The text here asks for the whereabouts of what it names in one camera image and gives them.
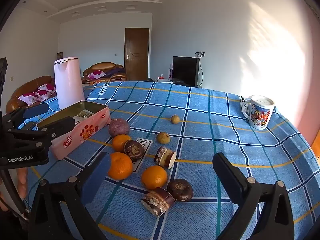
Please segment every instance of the pink bottle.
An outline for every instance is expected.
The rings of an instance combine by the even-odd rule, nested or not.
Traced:
[[[84,100],[79,59],[62,58],[54,62],[54,77],[60,109]]]

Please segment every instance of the orange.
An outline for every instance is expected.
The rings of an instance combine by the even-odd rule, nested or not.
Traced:
[[[163,187],[167,182],[168,174],[164,168],[154,165],[147,168],[141,176],[141,182],[147,189]]]
[[[108,171],[108,176],[121,180],[130,176],[132,173],[132,160],[124,153],[111,153],[111,166]]]
[[[124,143],[128,140],[131,140],[131,137],[126,134],[119,134],[115,136],[112,139],[112,147],[117,151],[117,152],[123,152],[124,151]]]

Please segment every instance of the brown leather sofa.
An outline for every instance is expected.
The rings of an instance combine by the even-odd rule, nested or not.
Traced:
[[[28,106],[25,102],[21,101],[20,99],[18,99],[18,97],[20,97],[23,94],[26,93],[32,93],[34,91],[36,91],[36,89],[44,84],[52,84],[55,87],[55,82],[54,82],[54,78],[50,77],[50,76],[42,76],[42,77],[38,77],[34,80],[31,80],[27,83],[25,83],[24,85],[22,85],[21,87],[17,88],[15,90],[15,92],[13,92],[11,99],[8,101],[7,106],[6,106],[6,112],[7,114],[12,112],[13,110],[19,108],[19,107],[26,107]],[[57,95],[57,93],[53,93],[51,95],[51,97],[55,97]],[[34,104],[32,104],[32,106],[38,105],[41,102],[36,102]]]
[[[114,68],[123,68],[123,66],[112,63],[112,62],[100,62],[92,65],[90,68],[87,68],[83,72],[83,77],[81,78],[83,84],[88,83],[99,83],[99,82],[113,82],[113,81],[126,81],[127,75],[125,73],[114,74],[111,77],[101,77],[97,80],[90,80],[88,75],[95,70],[102,70],[103,72],[107,72]]]

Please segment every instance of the pink and white cushion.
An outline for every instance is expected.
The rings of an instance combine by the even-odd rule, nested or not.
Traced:
[[[43,102],[47,100],[55,91],[56,89],[53,85],[44,84],[38,87],[38,90],[35,92],[35,94],[40,98],[40,101]]]
[[[40,101],[40,98],[33,93],[26,93],[18,97],[21,101],[25,102],[28,106],[31,106],[33,103]]]
[[[88,75],[88,77],[89,77],[90,80],[94,80],[94,79],[99,79],[100,77],[103,77],[105,75],[106,75],[106,73],[104,73],[103,71],[95,70],[92,73],[90,73]]]

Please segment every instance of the black tv screen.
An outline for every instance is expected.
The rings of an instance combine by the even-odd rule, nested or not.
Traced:
[[[173,57],[172,81],[198,86],[199,59],[196,57]]]

